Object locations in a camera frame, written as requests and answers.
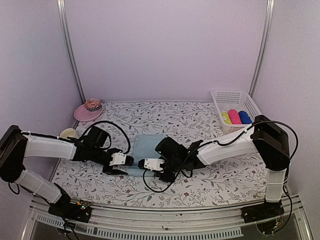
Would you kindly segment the light blue towel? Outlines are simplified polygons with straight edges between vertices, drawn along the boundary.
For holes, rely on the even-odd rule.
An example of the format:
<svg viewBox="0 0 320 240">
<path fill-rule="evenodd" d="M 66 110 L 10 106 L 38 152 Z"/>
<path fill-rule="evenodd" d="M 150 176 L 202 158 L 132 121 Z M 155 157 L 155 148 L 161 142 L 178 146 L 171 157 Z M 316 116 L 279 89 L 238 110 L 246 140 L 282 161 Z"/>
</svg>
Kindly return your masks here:
<svg viewBox="0 0 320 240">
<path fill-rule="evenodd" d="M 138 167 L 138 162 L 142 159 L 159 158 L 155 151 L 156 146 L 166 137 L 165 134 L 138 134 L 135 136 L 129 156 L 134 162 L 126 170 L 131 177 L 141 177 L 144 170 Z"/>
</svg>

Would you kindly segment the dark blue towel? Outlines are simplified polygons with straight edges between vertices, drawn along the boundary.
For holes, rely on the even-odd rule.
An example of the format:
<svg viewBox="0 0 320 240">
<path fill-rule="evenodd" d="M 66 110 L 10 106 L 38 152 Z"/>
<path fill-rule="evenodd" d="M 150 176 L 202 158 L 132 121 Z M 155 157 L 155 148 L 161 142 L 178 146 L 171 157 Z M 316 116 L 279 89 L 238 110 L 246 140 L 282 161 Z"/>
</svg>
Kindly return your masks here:
<svg viewBox="0 0 320 240">
<path fill-rule="evenodd" d="M 240 121 L 243 125 L 248 125 L 248 124 L 252 124 L 253 121 L 251 120 L 251 118 L 249 117 L 249 115 L 241 110 L 238 112 L 238 115 L 239 115 L 239 118 L 240 118 Z"/>
</svg>

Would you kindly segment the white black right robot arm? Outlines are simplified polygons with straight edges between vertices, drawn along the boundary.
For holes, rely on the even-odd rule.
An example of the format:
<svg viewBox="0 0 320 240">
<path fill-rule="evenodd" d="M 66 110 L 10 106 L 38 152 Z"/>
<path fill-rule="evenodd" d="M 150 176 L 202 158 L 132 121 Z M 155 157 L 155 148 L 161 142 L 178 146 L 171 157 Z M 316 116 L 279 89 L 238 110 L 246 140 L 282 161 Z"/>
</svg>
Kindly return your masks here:
<svg viewBox="0 0 320 240">
<path fill-rule="evenodd" d="M 278 210 L 292 153 L 285 124 L 264 115 L 243 129 L 217 137 L 204 143 L 193 142 L 188 148 L 171 137 L 165 137 L 155 147 L 159 158 L 145 158 L 138 162 L 144 171 L 154 171 L 163 182 L 173 184 L 182 171 L 192 172 L 220 160 L 258 153 L 267 169 L 265 202 L 259 206 L 262 218 L 269 218 Z"/>
</svg>

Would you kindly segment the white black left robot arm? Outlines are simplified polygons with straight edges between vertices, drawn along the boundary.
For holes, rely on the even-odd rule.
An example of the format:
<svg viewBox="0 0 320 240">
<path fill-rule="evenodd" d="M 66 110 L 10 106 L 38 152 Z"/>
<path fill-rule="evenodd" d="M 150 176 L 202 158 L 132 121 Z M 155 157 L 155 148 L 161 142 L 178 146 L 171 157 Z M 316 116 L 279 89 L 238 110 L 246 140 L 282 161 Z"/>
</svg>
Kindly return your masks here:
<svg viewBox="0 0 320 240">
<path fill-rule="evenodd" d="M 23 132 L 17 125 L 11 125 L 0 140 L 0 178 L 15 183 L 38 195 L 63 216 L 74 213 L 70 196 L 57 184 L 25 168 L 25 158 L 56 158 L 74 162 L 92 161 L 102 166 L 103 173 L 123 175 L 116 166 L 132 166 L 134 158 L 111 146 L 105 147 L 111 136 L 95 124 L 87 128 L 80 138 L 62 138 L 32 132 Z"/>
</svg>

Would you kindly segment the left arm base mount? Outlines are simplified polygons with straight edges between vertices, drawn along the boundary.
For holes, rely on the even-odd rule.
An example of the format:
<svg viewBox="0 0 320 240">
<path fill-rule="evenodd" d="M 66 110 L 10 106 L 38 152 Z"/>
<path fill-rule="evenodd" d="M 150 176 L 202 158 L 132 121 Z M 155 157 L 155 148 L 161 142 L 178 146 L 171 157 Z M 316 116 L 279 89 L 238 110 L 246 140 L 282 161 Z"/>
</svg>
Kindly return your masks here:
<svg viewBox="0 0 320 240">
<path fill-rule="evenodd" d="M 79 200 L 71 202 L 69 198 L 60 198 L 56 203 L 51 203 L 48 213 L 67 220 L 88 223 L 92 208 L 89 201 Z"/>
</svg>

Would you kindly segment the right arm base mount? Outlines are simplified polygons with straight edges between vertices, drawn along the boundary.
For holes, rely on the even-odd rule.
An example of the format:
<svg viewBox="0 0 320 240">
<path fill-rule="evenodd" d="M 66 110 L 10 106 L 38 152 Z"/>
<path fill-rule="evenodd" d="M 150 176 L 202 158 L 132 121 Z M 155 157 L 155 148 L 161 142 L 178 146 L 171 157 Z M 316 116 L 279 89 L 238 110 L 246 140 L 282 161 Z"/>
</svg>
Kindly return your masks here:
<svg viewBox="0 0 320 240">
<path fill-rule="evenodd" d="M 278 217 L 285 213 L 282 201 L 267 202 L 243 207 L 241 209 L 241 217 L 245 223 L 257 222 L 269 218 Z"/>
</svg>

